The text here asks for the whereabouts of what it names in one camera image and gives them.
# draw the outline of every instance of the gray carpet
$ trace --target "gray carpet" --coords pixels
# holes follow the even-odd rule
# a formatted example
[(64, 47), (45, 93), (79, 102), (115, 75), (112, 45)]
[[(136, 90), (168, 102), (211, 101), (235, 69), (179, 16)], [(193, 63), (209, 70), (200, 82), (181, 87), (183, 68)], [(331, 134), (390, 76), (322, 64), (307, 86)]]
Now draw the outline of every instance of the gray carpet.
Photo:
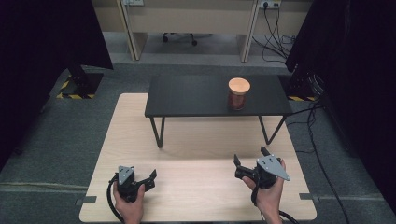
[[(56, 99), (68, 74), (61, 74), (43, 113), (32, 125), (0, 174), (0, 223), (80, 223), (80, 205), (90, 184), (116, 102), (124, 92), (147, 92), (152, 76), (190, 75), (290, 75), (285, 68), (115, 64), (91, 100)], [(310, 102), (290, 102), (293, 111)], [(308, 112), (287, 119), (306, 122)], [(350, 223), (396, 223), (396, 217), (367, 175), (361, 161), (350, 157), (323, 109), (316, 110), (312, 126), (321, 162), (348, 214)], [(346, 223), (342, 209), (321, 172), (307, 125), (288, 126), (307, 185), (315, 199), (318, 217), (309, 223)]]

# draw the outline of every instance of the black tabletop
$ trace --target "black tabletop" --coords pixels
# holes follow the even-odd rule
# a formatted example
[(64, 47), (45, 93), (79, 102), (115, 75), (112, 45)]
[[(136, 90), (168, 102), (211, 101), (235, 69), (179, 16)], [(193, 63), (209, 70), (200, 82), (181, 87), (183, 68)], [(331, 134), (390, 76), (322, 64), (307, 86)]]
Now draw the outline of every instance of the black tabletop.
[(292, 113), (277, 76), (241, 76), (250, 83), (242, 110), (227, 106), (236, 76), (157, 76), (151, 80), (146, 117), (284, 116)]

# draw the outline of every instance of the table leg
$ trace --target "table leg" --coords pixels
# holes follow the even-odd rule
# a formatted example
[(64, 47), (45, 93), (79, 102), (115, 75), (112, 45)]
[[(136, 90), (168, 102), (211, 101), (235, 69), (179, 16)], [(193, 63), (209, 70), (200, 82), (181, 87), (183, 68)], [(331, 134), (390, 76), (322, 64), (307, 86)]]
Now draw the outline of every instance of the table leg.
[(163, 147), (163, 128), (165, 126), (165, 117), (162, 117), (162, 121), (161, 121), (161, 135), (158, 135), (157, 132), (157, 126), (155, 125), (155, 121), (154, 118), (149, 118), (149, 121), (151, 121), (151, 126), (152, 126), (152, 130), (154, 131), (154, 135), (155, 135), (155, 140), (157, 140), (157, 146), (159, 148)]
[(264, 128), (264, 123), (262, 122), (262, 116), (259, 116), (259, 120), (260, 120), (260, 125), (262, 126), (262, 133), (264, 134), (264, 139), (265, 139), (265, 143), (267, 145), (270, 145), (271, 142), (274, 140), (275, 135), (277, 134), (277, 132), (279, 131), (280, 127), (282, 126), (283, 122), (285, 121), (286, 116), (283, 116), (282, 119), (280, 120), (279, 124), (276, 126), (276, 129), (273, 133), (273, 135), (271, 136), (271, 138), (268, 140), (268, 136), (267, 136), (267, 132), (265, 131)]

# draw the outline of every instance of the hand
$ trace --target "hand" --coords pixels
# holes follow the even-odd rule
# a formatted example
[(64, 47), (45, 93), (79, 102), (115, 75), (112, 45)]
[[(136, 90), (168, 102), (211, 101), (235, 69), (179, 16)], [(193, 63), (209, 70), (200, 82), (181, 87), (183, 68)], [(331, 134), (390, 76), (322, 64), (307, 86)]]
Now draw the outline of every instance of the hand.
[[(281, 161), (281, 164), (286, 170), (286, 164), (283, 160)], [(244, 176), (242, 180), (251, 190), (254, 190), (256, 187), (256, 183), (249, 177)], [(283, 191), (283, 181), (284, 180), (279, 177), (271, 188), (259, 189), (257, 193), (257, 207), (269, 224), (282, 223), (282, 219), (279, 216), (279, 205)]]
[(134, 203), (125, 202), (117, 189), (117, 182), (113, 183), (113, 195), (116, 199), (115, 207), (120, 212), (125, 224), (140, 223), (143, 217), (143, 197), (145, 196), (145, 185), (141, 185), (138, 192), (136, 201)]

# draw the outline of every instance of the office chair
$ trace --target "office chair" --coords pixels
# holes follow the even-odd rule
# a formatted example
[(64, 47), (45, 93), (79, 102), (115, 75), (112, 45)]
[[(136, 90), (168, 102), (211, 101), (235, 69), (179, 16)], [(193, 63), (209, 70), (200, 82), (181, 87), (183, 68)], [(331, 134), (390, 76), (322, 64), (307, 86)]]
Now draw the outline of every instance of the office chair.
[[(164, 43), (166, 43), (166, 42), (168, 42), (168, 37), (166, 36), (167, 34), (169, 34), (169, 33), (163, 33), (163, 42)], [(191, 36), (191, 44), (193, 45), (193, 46), (197, 46), (197, 44), (198, 44), (198, 42), (194, 39), (194, 35), (193, 34), (190, 34), (190, 36)]]

